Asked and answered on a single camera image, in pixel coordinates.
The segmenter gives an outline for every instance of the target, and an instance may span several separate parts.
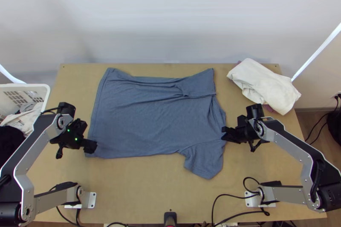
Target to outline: white wall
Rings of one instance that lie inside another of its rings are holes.
[[[252,57],[292,76],[338,25],[339,0],[0,0],[0,63],[53,83],[60,63]]]
[[[307,66],[293,84],[302,93],[295,108],[335,107],[333,96],[341,92],[341,34]]]

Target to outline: white plastic basket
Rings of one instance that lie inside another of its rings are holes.
[[[46,84],[0,84],[0,123],[25,103],[43,102],[41,111],[44,111],[50,91]]]

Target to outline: wooden table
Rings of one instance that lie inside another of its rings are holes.
[[[280,73],[277,64],[266,67]],[[184,77],[207,68],[215,70],[217,98],[226,112],[227,126],[237,125],[237,116],[246,114],[253,104],[226,75],[234,64],[64,64],[58,72],[47,108],[65,101],[76,106],[76,118],[90,124],[97,87],[105,70],[116,67],[135,76]],[[286,130],[302,137],[294,110],[285,116],[269,113],[280,120]],[[201,178],[183,167],[185,158],[179,154],[104,160],[85,158],[82,150],[64,149],[63,158],[55,159],[57,146],[48,144],[31,170],[29,177],[35,194],[55,184],[75,181],[89,191],[97,192],[95,209],[82,210],[83,223],[160,224],[163,213],[177,213],[179,223],[210,222],[211,207],[221,193],[244,195],[243,178],[251,176],[260,182],[281,180],[284,185],[300,185],[301,165],[274,143],[263,144],[251,153],[247,144],[227,143],[222,171],[211,180]],[[244,200],[222,197],[215,206],[214,220],[250,211]],[[75,219],[75,210],[62,210]],[[324,218],[304,205],[277,203],[269,208],[270,216],[251,214],[234,221],[275,221]],[[37,215],[36,221],[63,221],[55,209]]]

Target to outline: gray t-shirt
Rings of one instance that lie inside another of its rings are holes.
[[[97,91],[88,138],[89,157],[171,154],[185,168],[210,179],[223,166],[225,112],[215,92],[214,71],[185,78],[134,77],[108,68]]]

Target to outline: white cloth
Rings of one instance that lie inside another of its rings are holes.
[[[227,77],[243,90],[248,99],[268,104],[281,115],[290,111],[301,96],[289,77],[275,74],[250,58],[234,67]]]
[[[19,114],[8,115],[0,126],[12,126],[21,130],[25,137],[28,137],[33,131],[33,124],[40,115],[42,102],[37,103],[32,110]]]

